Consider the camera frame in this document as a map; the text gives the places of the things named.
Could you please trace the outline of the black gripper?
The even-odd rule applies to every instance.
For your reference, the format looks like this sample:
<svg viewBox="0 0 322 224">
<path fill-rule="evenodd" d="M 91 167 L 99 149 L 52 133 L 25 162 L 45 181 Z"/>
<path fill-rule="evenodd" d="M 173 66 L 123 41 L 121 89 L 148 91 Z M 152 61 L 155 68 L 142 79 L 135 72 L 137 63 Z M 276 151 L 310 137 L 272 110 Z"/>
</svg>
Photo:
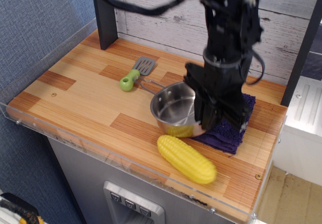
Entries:
<svg viewBox="0 0 322 224">
<path fill-rule="evenodd" d="M 210 62 L 204 66 L 187 63 L 184 82 L 195 91 L 194 114 L 203 130 L 211 130 L 223 118 L 232 126 L 235 138 L 242 138 L 253 112 L 253 97 L 242 94 L 251 56 L 233 63 Z"/>
</svg>

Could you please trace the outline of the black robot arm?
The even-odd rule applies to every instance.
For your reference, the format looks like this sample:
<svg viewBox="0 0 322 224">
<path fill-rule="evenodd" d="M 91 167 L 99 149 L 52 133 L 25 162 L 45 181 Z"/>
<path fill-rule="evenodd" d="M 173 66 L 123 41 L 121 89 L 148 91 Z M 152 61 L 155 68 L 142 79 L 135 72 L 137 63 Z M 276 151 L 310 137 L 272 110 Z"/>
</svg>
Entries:
<svg viewBox="0 0 322 224">
<path fill-rule="evenodd" d="M 184 82 L 195 91 L 194 117 L 205 131 L 226 119 L 244 130 L 251 110 L 244 100 L 253 45 L 261 40 L 259 0 L 200 0 L 208 32 L 204 65 L 187 63 Z"/>
</svg>

